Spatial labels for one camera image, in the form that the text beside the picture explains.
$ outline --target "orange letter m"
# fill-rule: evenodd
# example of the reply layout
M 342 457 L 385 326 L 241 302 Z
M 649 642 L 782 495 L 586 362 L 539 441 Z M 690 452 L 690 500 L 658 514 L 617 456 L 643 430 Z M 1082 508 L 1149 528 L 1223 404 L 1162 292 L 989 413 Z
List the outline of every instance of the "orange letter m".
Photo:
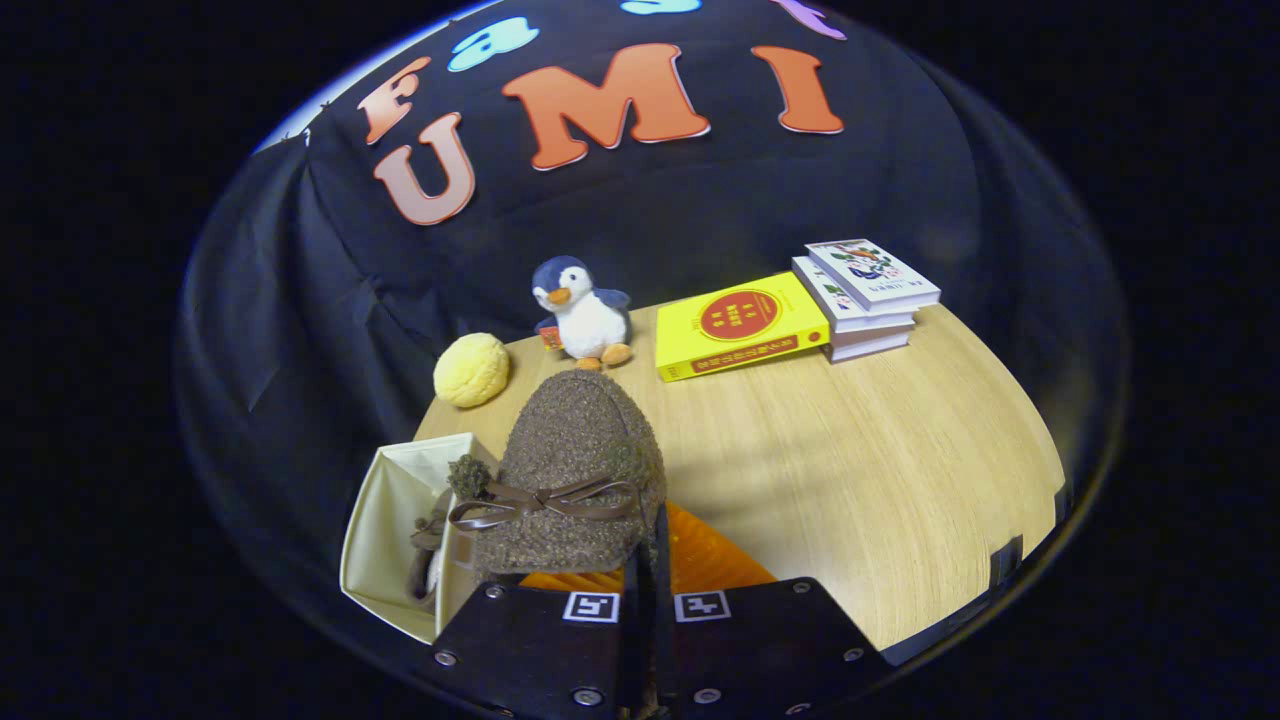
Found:
M 599 87 L 563 68 L 541 68 L 508 82 L 502 94 L 518 97 L 538 138 L 534 168 L 552 170 L 586 156 L 586 143 L 568 135 L 564 120 L 582 128 L 604 147 L 622 142 L 627 108 L 635 102 L 631 137 L 664 142 L 696 137 L 712 129 L 694 113 L 676 73 L 680 47 L 666 44 L 632 45 L 613 55 Z

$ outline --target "black background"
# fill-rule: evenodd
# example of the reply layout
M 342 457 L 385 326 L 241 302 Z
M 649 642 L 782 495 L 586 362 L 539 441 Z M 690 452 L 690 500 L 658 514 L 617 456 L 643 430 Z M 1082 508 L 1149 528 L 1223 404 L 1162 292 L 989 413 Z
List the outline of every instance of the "black background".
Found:
M 5 483 L 18 632 L 4 694 L 19 716 L 433 716 L 243 568 L 183 459 L 169 348 L 192 242 L 247 154 L 348 67 L 457 6 L 6 13 L 6 290 L 29 401 Z M 1261 51 L 1275 19 L 1247 4 L 837 6 L 978 90 L 1057 164 L 1106 236 L 1135 342 L 1128 438 L 1080 537 L 1011 610 L 864 712 L 1257 708 L 1276 674 L 1265 610 L 1280 606 L 1263 560 L 1274 471 L 1253 457 L 1276 439 Z

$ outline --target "yellow sponge ball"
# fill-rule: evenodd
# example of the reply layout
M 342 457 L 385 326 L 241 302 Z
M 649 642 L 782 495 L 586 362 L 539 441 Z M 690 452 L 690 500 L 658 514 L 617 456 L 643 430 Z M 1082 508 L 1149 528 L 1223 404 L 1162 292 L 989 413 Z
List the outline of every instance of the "yellow sponge ball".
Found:
M 474 407 L 507 387 L 509 368 L 511 357 L 498 338 L 462 336 L 435 363 L 435 395 L 458 407 Z

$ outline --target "brown fuzzy hat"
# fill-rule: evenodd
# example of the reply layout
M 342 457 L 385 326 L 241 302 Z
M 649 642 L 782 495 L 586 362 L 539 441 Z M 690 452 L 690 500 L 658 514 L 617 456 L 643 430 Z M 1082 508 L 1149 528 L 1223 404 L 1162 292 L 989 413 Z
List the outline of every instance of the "brown fuzzy hat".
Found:
M 639 503 L 620 518 L 564 515 L 545 507 L 475 532 L 474 561 L 481 573 L 604 573 L 626 562 L 652 539 L 658 507 L 667 498 L 662 451 L 644 414 L 617 383 L 600 373 L 567 370 L 548 378 L 529 398 L 507 441 L 495 483 L 553 491 L 593 478 L 623 482 L 573 500 L 581 507 Z M 472 512 L 471 518 L 484 518 Z

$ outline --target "small red card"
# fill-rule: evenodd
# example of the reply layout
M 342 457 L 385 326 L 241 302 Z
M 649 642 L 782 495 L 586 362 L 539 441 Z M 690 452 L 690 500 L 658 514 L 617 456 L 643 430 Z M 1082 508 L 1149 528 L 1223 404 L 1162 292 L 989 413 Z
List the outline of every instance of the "small red card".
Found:
M 547 346 L 547 350 L 559 350 L 564 347 L 564 345 L 559 341 L 558 327 L 552 325 L 549 328 L 540 328 L 538 334 L 543 336 L 543 345 Z

